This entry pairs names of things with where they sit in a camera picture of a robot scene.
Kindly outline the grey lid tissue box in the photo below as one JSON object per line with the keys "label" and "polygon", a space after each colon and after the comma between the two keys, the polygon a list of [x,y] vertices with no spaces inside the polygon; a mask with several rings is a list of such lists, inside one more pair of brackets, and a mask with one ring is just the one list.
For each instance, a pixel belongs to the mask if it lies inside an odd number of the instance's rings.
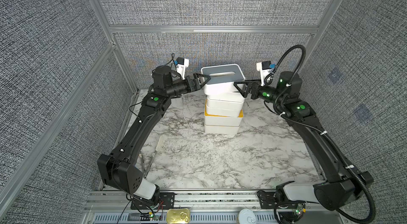
{"label": "grey lid tissue box", "polygon": [[203,87],[206,95],[235,92],[237,89],[234,83],[245,81],[245,76],[237,64],[203,67],[201,73],[210,76],[209,82]]}
{"label": "grey lid tissue box", "polygon": [[213,101],[225,101],[225,102],[244,102],[245,98],[239,92],[224,92],[221,94],[208,95],[207,99]]}

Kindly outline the grey lid tissue box back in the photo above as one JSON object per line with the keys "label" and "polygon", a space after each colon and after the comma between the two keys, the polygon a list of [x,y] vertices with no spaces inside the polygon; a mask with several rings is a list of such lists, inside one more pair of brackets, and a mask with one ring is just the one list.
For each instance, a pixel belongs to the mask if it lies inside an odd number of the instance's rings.
{"label": "grey lid tissue box back", "polygon": [[210,76],[209,82],[203,87],[206,95],[235,92],[237,89],[234,83],[245,81],[245,76],[237,64],[203,67],[201,73]]}

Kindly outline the yellow lid tissue box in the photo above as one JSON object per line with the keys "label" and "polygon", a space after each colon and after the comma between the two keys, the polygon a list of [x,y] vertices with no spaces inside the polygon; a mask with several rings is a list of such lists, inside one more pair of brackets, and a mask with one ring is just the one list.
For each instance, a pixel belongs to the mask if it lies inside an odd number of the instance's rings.
{"label": "yellow lid tissue box", "polygon": [[210,115],[204,111],[204,121],[207,126],[229,126],[239,127],[244,117],[243,110],[240,111],[238,117],[225,117]]}

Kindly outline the large bamboo lid tissue box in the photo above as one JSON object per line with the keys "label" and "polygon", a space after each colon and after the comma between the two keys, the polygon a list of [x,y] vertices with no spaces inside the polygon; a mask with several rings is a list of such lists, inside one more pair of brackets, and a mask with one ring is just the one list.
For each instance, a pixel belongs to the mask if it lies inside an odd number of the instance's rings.
{"label": "large bamboo lid tissue box", "polygon": [[240,129],[240,126],[212,126],[204,125],[204,131],[206,134],[223,134],[223,135],[236,135]]}

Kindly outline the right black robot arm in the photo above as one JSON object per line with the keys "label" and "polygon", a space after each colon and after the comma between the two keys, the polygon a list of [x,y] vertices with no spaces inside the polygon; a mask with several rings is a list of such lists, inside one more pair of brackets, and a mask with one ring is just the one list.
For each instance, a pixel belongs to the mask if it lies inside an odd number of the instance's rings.
{"label": "right black robot arm", "polygon": [[[270,84],[281,63],[293,50],[300,49],[301,57],[293,71],[281,72],[276,87]],[[336,211],[356,224],[370,224],[376,217],[376,206],[369,187],[374,179],[369,172],[361,172],[340,150],[328,135],[311,105],[300,99],[302,79],[298,72],[306,58],[303,45],[290,47],[276,65],[261,63],[260,70],[270,70],[260,80],[237,81],[234,87],[242,97],[262,99],[265,105],[271,103],[270,112],[283,118],[303,139],[322,169],[323,181],[316,184],[297,184],[294,181],[276,187],[273,215],[279,224],[294,224],[304,215],[308,203],[318,203],[326,210]],[[355,218],[341,210],[341,207],[365,196],[369,212],[364,218]]]}

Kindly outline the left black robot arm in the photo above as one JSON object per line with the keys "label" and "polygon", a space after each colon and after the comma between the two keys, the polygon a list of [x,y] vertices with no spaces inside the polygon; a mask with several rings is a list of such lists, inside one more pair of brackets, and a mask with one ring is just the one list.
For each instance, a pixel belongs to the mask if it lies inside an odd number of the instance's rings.
{"label": "left black robot arm", "polygon": [[110,154],[102,154],[97,160],[105,185],[123,191],[130,199],[139,200],[149,207],[159,203],[160,188],[150,183],[143,171],[136,167],[144,143],[174,97],[199,91],[211,79],[209,75],[198,73],[173,79],[177,74],[166,65],[152,71],[152,90],[144,97],[137,119]]}

